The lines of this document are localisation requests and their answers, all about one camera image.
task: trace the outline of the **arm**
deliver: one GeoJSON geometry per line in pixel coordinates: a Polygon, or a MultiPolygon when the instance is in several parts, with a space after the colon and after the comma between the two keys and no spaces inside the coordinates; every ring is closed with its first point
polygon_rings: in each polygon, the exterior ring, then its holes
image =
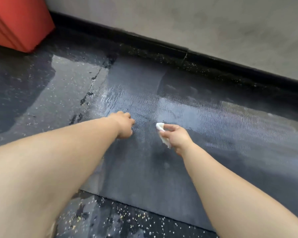
{"type": "Polygon", "coordinates": [[[107,148],[116,137],[128,138],[134,123],[120,111],[0,146],[0,237],[44,237],[107,148]]]}
{"type": "Polygon", "coordinates": [[[187,131],[165,124],[169,139],[201,198],[217,233],[223,237],[298,237],[298,218],[272,197],[231,172],[194,144],[187,131]]]}

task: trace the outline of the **forearm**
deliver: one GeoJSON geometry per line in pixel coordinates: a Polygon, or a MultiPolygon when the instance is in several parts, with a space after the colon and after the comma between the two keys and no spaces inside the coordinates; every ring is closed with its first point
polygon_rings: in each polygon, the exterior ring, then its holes
{"type": "Polygon", "coordinates": [[[32,225],[56,218],[117,135],[115,122],[101,118],[1,146],[0,213],[34,214],[32,225]]]}
{"type": "Polygon", "coordinates": [[[192,144],[185,166],[221,237],[298,237],[298,218],[192,144]]]}

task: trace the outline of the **gray wall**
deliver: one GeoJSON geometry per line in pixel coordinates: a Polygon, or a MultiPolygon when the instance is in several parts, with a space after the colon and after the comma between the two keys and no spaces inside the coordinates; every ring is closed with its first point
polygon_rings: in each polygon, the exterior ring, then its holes
{"type": "Polygon", "coordinates": [[[298,80],[298,0],[46,0],[50,10],[298,80]]]}

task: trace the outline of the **black baseboard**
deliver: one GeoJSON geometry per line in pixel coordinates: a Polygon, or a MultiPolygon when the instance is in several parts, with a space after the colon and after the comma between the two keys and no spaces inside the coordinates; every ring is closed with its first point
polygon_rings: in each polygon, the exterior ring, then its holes
{"type": "Polygon", "coordinates": [[[246,78],[257,84],[273,86],[298,94],[298,80],[196,53],[184,47],[91,23],[68,15],[51,12],[51,16],[56,26],[71,28],[98,38],[109,39],[117,43],[130,45],[131,47],[140,50],[181,59],[182,62],[180,62],[180,64],[194,63],[204,67],[214,68],[234,76],[246,78]]]}

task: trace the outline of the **red box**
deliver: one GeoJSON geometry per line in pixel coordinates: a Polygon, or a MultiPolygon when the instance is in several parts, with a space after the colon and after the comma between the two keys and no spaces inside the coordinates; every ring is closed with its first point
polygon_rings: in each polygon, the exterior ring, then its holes
{"type": "Polygon", "coordinates": [[[54,28],[44,0],[0,0],[0,45],[28,53],[54,28]]]}

